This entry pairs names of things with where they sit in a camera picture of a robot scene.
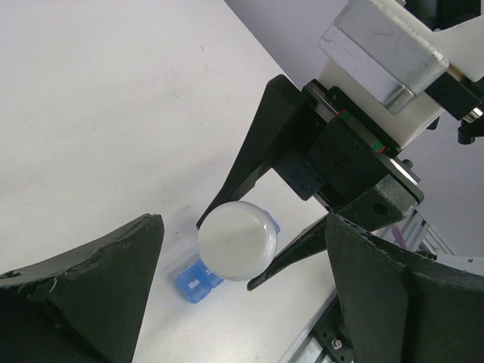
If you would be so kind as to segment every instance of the screw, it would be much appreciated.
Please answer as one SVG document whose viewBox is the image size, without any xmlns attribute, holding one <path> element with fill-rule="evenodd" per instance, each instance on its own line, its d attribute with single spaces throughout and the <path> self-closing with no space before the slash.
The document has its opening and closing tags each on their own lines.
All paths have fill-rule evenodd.
<svg viewBox="0 0 484 363">
<path fill-rule="evenodd" d="M 341 343 L 341 340 L 334 338 L 333 340 L 331 340 L 331 346 L 334 350 L 338 350 L 341 349 L 343 343 Z"/>
<path fill-rule="evenodd" d="M 414 167 L 414 164 L 409 159 L 405 159 L 402 161 L 403 165 L 407 166 L 409 169 Z"/>
</svg>

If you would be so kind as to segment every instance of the white table surface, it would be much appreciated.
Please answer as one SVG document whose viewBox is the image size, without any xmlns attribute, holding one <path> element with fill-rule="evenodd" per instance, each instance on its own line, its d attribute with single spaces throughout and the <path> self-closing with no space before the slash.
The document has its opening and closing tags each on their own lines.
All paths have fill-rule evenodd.
<svg viewBox="0 0 484 363">
<path fill-rule="evenodd" d="M 276 362 L 334 289 L 326 254 L 196 305 L 168 278 L 195 246 L 265 84 L 281 73 L 222 0 L 0 3 L 0 271 L 159 213 L 134 362 Z M 273 173 L 245 200 L 280 248 L 323 215 Z"/>
</svg>

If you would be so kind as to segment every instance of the white puck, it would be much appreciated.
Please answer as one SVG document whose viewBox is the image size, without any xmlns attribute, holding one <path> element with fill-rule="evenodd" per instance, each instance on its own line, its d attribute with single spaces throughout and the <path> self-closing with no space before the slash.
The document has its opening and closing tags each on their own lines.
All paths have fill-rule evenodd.
<svg viewBox="0 0 484 363">
<path fill-rule="evenodd" d="M 212 272 L 233 281 L 262 274 L 274 259 L 274 222 L 259 207 L 230 202 L 215 208 L 198 232 L 200 258 Z"/>
</svg>

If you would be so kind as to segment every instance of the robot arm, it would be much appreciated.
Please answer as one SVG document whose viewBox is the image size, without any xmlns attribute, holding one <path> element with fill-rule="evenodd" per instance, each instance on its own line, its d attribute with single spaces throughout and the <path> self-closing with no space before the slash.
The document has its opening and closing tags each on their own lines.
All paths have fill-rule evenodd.
<svg viewBox="0 0 484 363">
<path fill-rule="evenodd" d="M 461 121 L 460 143 L 484 135 L 480 0 L 409 0 L 408 9 L 413 14 L 395 0 L 351 0 L 320 39 L 330 60 L 318 79 L 302 91 L 284 76 L 267 84 L 197 225 L 274 169 L 299 197 L 332 213 L 295 238 L 249 290 L 327 250 L 358 362 L 482 361 L 475 340 L 484 326 L 484 278 L 366 232 L 404 219 L 424 199 L 411 162 L 398 155 L 443 110 Z"/>
<path fill-rule="evenodd" d="M 267 85 L 227 180 L 198 226 L 218 205 L 242 198 L 270 168 L 302 199 L 315 197 L 366 230 L 406 217 L 424 195 L 400 151 L 444 109 L 461 120 L 462 143 L 484 123 L 484 63 L 475 61 L 484 59 L 477 46 L 484 16 L 475 17 L 476 0 L 459 4 L 412 1 L 413 15 L 395 0 L 350 1 L 318 43 L 330 57 L 318 79 L 302 91 L 283 76 Z M 438 32 L 429 28 L 471 17 Z M 326 250 L 326 224 L 323 218 L 303 232 L 249 289 Z"/>
</svg>

